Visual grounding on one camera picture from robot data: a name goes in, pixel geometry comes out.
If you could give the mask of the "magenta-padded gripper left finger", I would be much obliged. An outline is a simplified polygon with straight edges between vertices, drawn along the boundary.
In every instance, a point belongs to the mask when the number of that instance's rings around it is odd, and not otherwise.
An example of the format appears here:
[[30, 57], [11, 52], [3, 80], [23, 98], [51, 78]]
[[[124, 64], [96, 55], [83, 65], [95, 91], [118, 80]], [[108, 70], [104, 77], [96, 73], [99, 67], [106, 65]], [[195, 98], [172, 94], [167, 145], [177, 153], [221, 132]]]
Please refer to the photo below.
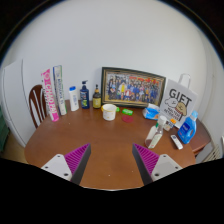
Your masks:
[[79, 185], [91, 154], [89, 143], [72, 150], [66, 155], [56, 154], [42, 169]]

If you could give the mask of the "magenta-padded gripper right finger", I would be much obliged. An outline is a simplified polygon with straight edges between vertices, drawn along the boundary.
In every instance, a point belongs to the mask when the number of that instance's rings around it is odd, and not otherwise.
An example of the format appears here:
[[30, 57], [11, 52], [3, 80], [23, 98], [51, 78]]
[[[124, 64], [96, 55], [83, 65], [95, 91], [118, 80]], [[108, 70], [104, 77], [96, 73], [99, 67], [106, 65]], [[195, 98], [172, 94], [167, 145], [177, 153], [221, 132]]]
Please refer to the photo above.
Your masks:
[[132, 146], [132, 154], [137, 163], [144, 185], [148, 185], [182, 169], [182, 167], [167, 154], [158, 155], [136, 143]]

